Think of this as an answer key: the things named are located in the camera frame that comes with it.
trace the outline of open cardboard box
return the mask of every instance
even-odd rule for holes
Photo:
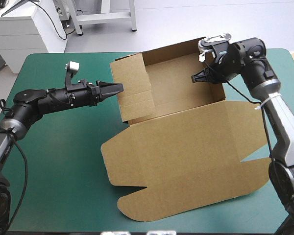
[[[269,158],[242,162],[266,144],[261,111],[225,101],[221,84],[192,83],[199,39],[111,63],[123,121],[102,145],[111,184],[146,187],[118,200],[138,221],[153,221],[251,193],[268,178]]]

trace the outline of gray floor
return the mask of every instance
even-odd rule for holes
[[[90,14],[96,0],[76,0]],[[112,0],[112,11],[128,9],[127,0]],[[233,41],[263,39],[268,48],[294,51],[294,1],[282,0],[136,0],[137,32],[130,22],[85,25],[83,36],[69,36],[66,52],[143,51],[185,40],[232,34]],[[0,98],[7,98],[16,75],[0,71]]]

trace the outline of green table surface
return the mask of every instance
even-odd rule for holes
[[[109,63],[128,54],[31,55],[13,86],[8,106],[19,91],[64,87],[64,65],[70,60],[80,63],[73,82],[84,78],[93,82],[112,82]],[[292,57],[286,50],[269,49],[268,59],[282,82],[281,94],[294,112]],[[232,84],[249,94],[239,76]],[[243,100],[228,85],[224,85],[224,89],[228,100]],[[100,152],[102,143],[126,127],[127,124],[121,121],[116,97],[97,107],[48,114],[34,124],[27,136],[19,141],[28,158],[29,179],[24,202],[11,230],[145,232],[170,229],[201,233],[272,233],[286,217],[287,213],[268,182],[250,195],[158,221],[137,222],[127,218],[117,209],[117,200],[138,188],[112,186]],[[267,155],[264,146],[249,158]],[[11,183],[12,212],[24,181],[23,160],[16,148],[3,173]]]

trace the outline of white cabinet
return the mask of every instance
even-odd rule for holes
[[[62,53],[67,40],[59,38],[48,16],[31,2],[1,17],[15,2],[10,0],[0,10],[0,55],[14,73],[19,73],[28,55]],[[53,0],[41,0],[38,4],[48,12],[59,34],[65,38]]]

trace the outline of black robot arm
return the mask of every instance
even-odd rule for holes
[[[5,101],[0,107],[5,110],[0,122],[0,234],[7,229],[11,196],[7,189],[9,182],[2,175],[4,163],[16,141],[23,139],[31,125],[44,114],[59,112],[83,106],[95,106],[106,98],[123,91],[120,83],[97,81],[96,85],[86,79],[72,84],[71,79],[78,72],[79,64],[66,65],[65,87],[48,90],[25,90],[15,95],[14,105],[7,109]]]
[[[294,115],[283,101],[280,81],[266,58],[266,47],[258,38],[229,43],[222,34],[199,41],[199,60],[207,67],[192,76],[193,82],[228,83],[240,74],[251,94],[261,101],[277,139],[271,151],[270,180],[289,216],[275,233],[294,235]],[[205,54],[213,61],[206,62]]]

